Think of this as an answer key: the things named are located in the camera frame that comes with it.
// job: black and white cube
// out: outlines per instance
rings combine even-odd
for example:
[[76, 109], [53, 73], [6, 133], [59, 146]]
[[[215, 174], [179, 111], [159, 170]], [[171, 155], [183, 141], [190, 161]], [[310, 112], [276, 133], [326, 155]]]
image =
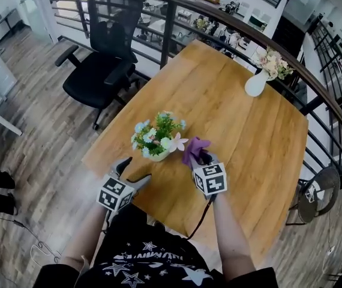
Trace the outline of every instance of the black and white cube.
[[227, 175], [223, 163], [194, 169], [196, 187], [206, 196], [227, 191]]
[[135, 189], [109, 175], [106, 175], [104, 180], [97, 202], [111, 211], [119, 211], [126, 207], [131, 202]]

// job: vase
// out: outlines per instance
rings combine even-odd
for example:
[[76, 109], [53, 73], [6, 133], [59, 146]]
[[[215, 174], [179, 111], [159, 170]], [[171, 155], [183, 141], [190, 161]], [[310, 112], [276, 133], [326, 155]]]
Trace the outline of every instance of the vase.
[[169, 151], [163, 151], [158, 155], [149, 155], [148, 158], [153, 162], [160, 162], [161, 160], [164, 160], [169, 154]]
[[269, 73], [262, 70], [259, 74], [249, 78], [244, 86], [245, 92], [252, 97], [259, 96], [265, 89], [266, 81], [269, 79]]

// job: wooden floor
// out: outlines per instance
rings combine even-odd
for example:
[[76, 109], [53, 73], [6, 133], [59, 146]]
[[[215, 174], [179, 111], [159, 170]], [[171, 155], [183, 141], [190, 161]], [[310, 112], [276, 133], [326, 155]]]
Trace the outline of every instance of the wooden floor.
[[[113, 103], [102, 118], [101, 130], [95, 132], [91, 128], [94, 110], [72, 100], [62, 89], [73, 66], [65, 63], [56, 68], [53, 64], [69, 42], [41, 44], [24, 29], [3, 45], [6, 51], [2, 58], [18, 82], [0, 107], [0, 114], [24, 134], [17, 137], [0, 126], [0, 169], [9, 171], [16, 181], [16, 219], [52, 251], [62, 252], [95, 199], [88, 191], [95, 177], [81, 159], [121, 107]], [[85, 49], [76, 53], [80, 59], [87, 54]], [[129, 100], [134, 93], [133, 88], [121, 96]], [[306, 226], [282, 227], [264, 265], [275, 268], [280, 287], [329, 287], [322, 275], [329, 243], [335, 246], [335, 253], [325, 260], [325, 270], [338, 272], [342, 261], [342, 192], [329, 215]], [[25, 229], [0, 220], [0, 270], [19, 288], [32, 287], [40, 269], [30, 258], [33, 244], [36, 240]], [[36, 249], [32, 255], [39, 264], [52, 261]], [[209, 265], [215, 266], [217, 256], [212, 257]], [[0, 274], [0, 287], [15, 285]]]

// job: forearm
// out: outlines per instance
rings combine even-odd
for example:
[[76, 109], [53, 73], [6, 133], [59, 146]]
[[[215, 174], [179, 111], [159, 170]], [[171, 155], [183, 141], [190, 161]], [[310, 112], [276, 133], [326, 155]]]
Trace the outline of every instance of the forearm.
[[83, 220], [76, 234], [66, 246], [61, 263], [80, 270], [83, 266], [82, 256], [91, 262], [98, 245], [107, 209], [95, 203]]
[[226, 280], [229, 281], [255, 271], [248, 241], [223, 193], [218, 194], [214, 201], [214, 217], [218, 248]]

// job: shirt sleeve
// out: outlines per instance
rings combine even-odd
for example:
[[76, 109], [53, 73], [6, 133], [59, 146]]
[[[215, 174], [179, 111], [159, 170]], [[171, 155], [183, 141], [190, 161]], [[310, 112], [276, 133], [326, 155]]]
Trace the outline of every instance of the shirt sleeve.
[[40, 269], [33, 288], [74, 288], [79, 272], [67, 265], [46, 265]]
[[274, 269], [266, 268], [236, 277], [228, 282], [227, 287], [278, 288], [278, 283]]

